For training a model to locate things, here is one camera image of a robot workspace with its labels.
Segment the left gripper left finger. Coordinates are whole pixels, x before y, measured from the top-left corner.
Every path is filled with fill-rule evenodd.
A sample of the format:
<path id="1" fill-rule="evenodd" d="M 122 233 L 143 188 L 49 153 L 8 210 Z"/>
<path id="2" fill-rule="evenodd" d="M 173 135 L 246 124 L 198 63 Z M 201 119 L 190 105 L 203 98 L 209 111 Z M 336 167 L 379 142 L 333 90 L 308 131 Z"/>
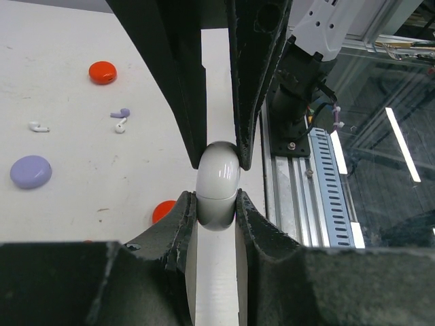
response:
<path id="1" fill-rule="evenodd" d="M 127 244 L 1 244 L 2 325 L 192 325 L 196 196 Z"/>

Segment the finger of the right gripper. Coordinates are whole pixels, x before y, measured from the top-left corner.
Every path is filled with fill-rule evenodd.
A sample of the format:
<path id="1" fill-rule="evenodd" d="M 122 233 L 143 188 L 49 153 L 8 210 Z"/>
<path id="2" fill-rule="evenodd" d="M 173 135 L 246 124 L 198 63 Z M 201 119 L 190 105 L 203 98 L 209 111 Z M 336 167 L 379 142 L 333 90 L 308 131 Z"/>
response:
<path id="1" fill-rule="evenodd" d="M 167 100 L 190 163 L 198 168 L 207 146 L 207 91 L 195 1 L 111 0 L 108 5 Z"/>
<path id="2" fill-rule="evenodd" d="M 227 1 L 234 127 L 250 169 L 256 123 L 286 41 L 291 1 Z"/>

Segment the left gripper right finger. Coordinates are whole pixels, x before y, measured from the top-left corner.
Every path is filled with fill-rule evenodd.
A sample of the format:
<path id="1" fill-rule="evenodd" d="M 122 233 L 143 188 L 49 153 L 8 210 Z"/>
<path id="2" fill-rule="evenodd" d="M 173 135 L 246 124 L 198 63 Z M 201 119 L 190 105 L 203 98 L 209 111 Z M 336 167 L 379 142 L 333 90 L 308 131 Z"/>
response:
<path id="1" fill-rule="evenodd" d="M 240 325 L 433 325 L 434 251 L 305 247 L 244 191 L 235 209 Z"/>

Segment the white earbud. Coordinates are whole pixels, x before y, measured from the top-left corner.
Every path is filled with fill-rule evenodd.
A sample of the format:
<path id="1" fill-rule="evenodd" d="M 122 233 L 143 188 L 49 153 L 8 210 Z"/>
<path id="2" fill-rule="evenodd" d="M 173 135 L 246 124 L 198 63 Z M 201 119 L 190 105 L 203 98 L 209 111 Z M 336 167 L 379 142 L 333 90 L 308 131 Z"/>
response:
<path id="1" fill-rule="evenodd" d="M 122 118 L 114 127 L 115 133 L 117 134 L 123 134 L 126 129 L 125 129 L 125 123 L 127 122 L 128 118 L 124 117 Z"/>
<path id="2" fill-rule="evenodd" d="M 50 131 L 48 127 L 42 126 L 39 122 L 29 122 L 28 127 L 33 132 L 46 133 Z"/>

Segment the white charging case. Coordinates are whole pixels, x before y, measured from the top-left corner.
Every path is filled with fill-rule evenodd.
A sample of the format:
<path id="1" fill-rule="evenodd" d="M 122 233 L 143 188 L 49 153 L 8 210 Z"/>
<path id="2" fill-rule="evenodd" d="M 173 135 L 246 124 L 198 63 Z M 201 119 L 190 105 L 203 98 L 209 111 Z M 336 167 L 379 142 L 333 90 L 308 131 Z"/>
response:
<path id="1" fill-rule="evenodd" d="M 230 227 L 240 175 L 234 144 L 217 141 L 207 146 L 196 177 L 197 219 L 204 228 L 219 232 Z"/>

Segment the purple charging case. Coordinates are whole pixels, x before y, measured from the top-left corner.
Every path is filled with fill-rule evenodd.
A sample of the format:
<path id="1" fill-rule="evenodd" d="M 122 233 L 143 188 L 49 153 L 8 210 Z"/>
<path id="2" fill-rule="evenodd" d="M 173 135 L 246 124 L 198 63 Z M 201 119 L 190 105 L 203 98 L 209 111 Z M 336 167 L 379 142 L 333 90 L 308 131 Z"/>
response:
<path id="1" fill-rule="evenodd" d="M 10 168 L 10 179 L 20 189 L 35 189 L 52 177 L 52 167 L 44 157 L 31 155 L 15 161 Z"/>

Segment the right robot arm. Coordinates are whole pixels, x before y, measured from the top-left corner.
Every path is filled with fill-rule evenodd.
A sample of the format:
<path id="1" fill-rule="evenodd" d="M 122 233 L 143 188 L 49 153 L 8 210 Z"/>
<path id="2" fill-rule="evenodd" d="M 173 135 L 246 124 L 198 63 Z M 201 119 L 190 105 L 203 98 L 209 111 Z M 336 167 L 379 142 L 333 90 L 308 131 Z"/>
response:
<path id="1" fill-rule="evenodd" d="M 289 30 L 291 1 L 109 2 L 167 100 L 194 168 L 207 145 L 201 33 L 228 31 L 236 148 L 245 170 L 251 168 L 263 105 L 272 152 L 309 155 L 309 105 L 319 91 L 329 105 L 336 103 L 326 78 L 361 6 L 360 1 L 314 1 Z"/>

